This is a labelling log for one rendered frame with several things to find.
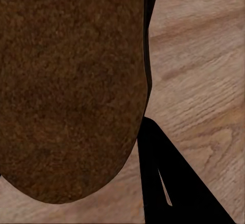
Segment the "sandal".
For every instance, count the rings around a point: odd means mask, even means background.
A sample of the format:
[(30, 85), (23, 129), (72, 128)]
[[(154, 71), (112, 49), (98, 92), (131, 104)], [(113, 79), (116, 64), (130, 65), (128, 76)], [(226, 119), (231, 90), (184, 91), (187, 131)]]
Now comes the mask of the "sandal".
[(107, 185), (152, 89), (156, 0), (0, 0), (0, 175), (66, 204)]

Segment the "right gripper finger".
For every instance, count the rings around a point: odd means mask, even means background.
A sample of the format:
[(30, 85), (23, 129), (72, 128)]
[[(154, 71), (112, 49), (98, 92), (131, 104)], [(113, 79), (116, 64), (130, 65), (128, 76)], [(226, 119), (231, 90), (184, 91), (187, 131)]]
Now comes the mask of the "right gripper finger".
[(145, 224), (236, 224), (154, 120), (144, 117), (137, 141)]

